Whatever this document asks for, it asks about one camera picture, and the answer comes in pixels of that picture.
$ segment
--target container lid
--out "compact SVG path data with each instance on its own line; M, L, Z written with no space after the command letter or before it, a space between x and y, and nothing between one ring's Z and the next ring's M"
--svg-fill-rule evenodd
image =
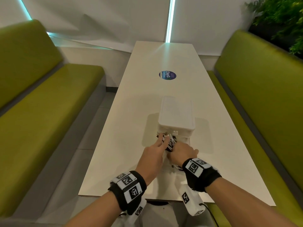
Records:
M161 126L194 130L195 117L192 101L163 96L158 122Z

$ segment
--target seat backrest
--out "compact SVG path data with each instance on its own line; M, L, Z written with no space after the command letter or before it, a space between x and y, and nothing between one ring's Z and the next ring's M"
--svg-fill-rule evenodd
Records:
M215 68L303 190L303 62L238 30Z
M38 20L1 28L0 108L62 60Z

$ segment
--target hand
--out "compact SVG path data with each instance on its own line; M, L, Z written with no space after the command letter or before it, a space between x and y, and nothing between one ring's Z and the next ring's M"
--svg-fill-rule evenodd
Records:
M186 143L177 142L172 149L172 152L167 154L167 158L172 164L182 167L183 163L190 158L197 158L199 150L193 149Z
M162 137L163 134L160 133L155 144L144 149L135 169L144 178L147 186L160 172L163 163L162 156L170 141L170 137L166 136L164 143L162 143Z

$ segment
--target table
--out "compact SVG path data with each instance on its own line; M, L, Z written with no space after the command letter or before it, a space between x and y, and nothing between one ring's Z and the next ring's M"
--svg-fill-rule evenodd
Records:
M176 74L173 80L161 71ZM222 176L270 206L275 206L237 129L191 44L137 41L110 109L79 195L101 196L109 181L134 170L144 147L156 141L162 96L191 99L196 129L191 146L198 157L220 170ZM175 173L168 160L148 186L148 199L181 201ZM204 202L213 202L200 193Z

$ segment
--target green cushion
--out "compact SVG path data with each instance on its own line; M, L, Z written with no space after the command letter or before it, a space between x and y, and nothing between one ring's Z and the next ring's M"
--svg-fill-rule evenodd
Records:
M215 68L303 190L303 62L238 30Z
M39 21L1 28L0 108L60 61L60 52Z
M0 117L0 217L13 214L103 75L67 64Z
M245 121L224 91L212 71L208 74L218 91L234 125L236 126L252 160L254 161L267 189L269 190L279 213L283 214L299 227L303 227L303 210L289 191L285 182L271 163L255 136L252 134ZM227 219L215 204L208 204L220 227L230 227Z

